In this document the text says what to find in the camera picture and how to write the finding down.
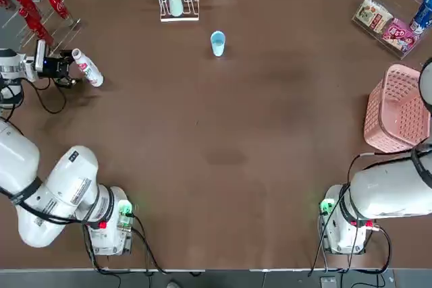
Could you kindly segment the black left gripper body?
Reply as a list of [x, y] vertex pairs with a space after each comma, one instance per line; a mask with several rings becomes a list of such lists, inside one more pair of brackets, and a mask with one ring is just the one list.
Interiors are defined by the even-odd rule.
[[67, 78], [69, 76], [69, 59], [60, 57], [45, 57], [46, 78]]

